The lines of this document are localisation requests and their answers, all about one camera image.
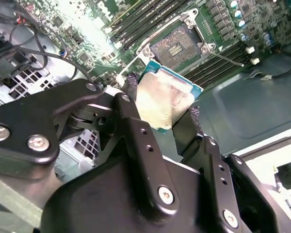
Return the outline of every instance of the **ventilation grille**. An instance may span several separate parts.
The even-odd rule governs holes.
[[[10,88],[9,95],[15,100],[50,89],[58,82],[46,69],[40,71],[27,69],[12,79],[3,80],[3,83]],[[97,158],[99,148],[96,131],[85,130],[82,135],[73,141],[75,144],[70,144],[70,146],[83,156],[91,160]]]
[[[99,153],[97,139],[96,131],[85,131],[78,137],[74,148],[84,156],[94,160],[97,158]]]

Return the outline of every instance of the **motherboard chip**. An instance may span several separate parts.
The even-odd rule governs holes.
[[[214,16],[216,15],[217,13],[219,13],[219,8],[218,7],[213,7],[211,10],[209,10],[210,13]]]
[[[84,52],[84,53],[82,53],[82,54],[80,55],[79,59],[80,59],[82,62],[86,62],[86,61],[89,59],[89,57],[88,57],[88,56],[86,55],[86,53]]]
[[[262,18],[267,17],[267,11],[263,11],[263,12],[261,13],[261,17],[262,17]]]
[[[150,49],[162,65],[175,69],[194,57],[200,57],[197,43],[202,43],[198,33],[181,25]]]
[[[216,23],[216,26],[218,29],[220,29],[220,28],[225,26],[225,22],[223,20],[221,20],[220,22]]]
[[[56,27],[60,27],[62,24],[63,24],[63,20],[57,16],[54,20],[53,20],[53,24],[56,26]]]
[[[210,8],[212,8],[212,7],[214,7],[215,6],[215,2],[214,2],[214,0],[210,0],[210,1],[208,1],[207,3],[206,3],[206,6],[210,9]]]
[[[221,16],[221,14],[218,14],[218,15],[214,16],[212,19],[214,22],[219,22],[222,19],[222,16]]]
[[[220,33],[221,35],[225,35],[226,33],[228,33],[228,29],[227,29],[227,27],[222,28],[222,29],[219,31],[219,33]]]
[[[242,11],[243,11],[244,13],[248,12],[249,10],[250,10],[250,6],[249,6],[249,5],[244,5],[244,6],[242,6]]]
[[[226,41],[226,40],[229,40],[231,37],[232,35],[229,33],[229,34],[226,34],[225,36],[222,36],[222,39]]]

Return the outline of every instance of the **white connector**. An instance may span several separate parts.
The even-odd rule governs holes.
[[[251,46],[251,47],[247,47],[247,48],[246,48],[246,52],[247,52],[248,54],[252,54],[254,51],[255,51],[255,48],[254,48],[253,46]]]
[[[259,58],[252,58],[250,59],[251,64],[256,65],[258,63],[260,63],[260,59]]]

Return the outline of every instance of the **motherboard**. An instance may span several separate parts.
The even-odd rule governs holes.
[[[291,0],[17,0],[93,81],[153,59],[209,87],[291,44]]]

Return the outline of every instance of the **capacitor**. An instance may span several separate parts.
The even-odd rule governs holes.
[[[263,33],[262,36],[264,41],[268,41],[271,39],[271,35],[269,33]]]
[[[243,27],[245,24],[246,24],[246,23],[245,23],[244,20],[239,20],[239,21],[237,22],[237,26],[240,27],[240,28]]]
[[[234,11],[233,16],[236,18],[242,17],[242,12],[240,10]]]
[[[270,26],[271,26],[271,28],[275,28],[277,26],[277,22],[276,21],[271,22]]]
[[[271,46],[272,45],[272,41],[271,40],[267,40],[264,42],[266,46]]]
[[[249,39],[249,37],[245,34],[241,34],[241,41],[244,42],[246,41],[247,39]]]
[[[233,0],[229,3],[230,8],[235,8],[235,7],[237,7],[237,5],[238,5],[238,3],[236,0]]]

